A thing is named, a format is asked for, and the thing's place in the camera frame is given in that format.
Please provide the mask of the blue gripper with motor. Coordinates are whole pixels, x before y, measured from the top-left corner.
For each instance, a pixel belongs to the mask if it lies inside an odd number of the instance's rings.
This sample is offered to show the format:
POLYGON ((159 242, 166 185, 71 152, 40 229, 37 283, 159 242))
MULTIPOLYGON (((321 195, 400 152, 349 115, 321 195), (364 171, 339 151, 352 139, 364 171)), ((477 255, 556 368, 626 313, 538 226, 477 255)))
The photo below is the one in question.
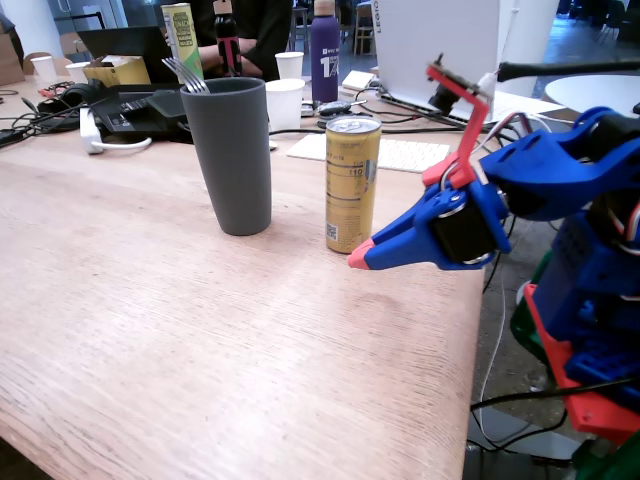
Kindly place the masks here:
POLYGON ((497 253, 510 253, 503 222, 510 215, 505 194, 495 185, 473 181, 454 188, 450 181, 434 197, 425 191, 405 213, 358 246, 347 259, 351 268, 385 270, 417 263, 442 269, 479 269, 497 253), (433 198, 438 213, 424 219, 433 198))

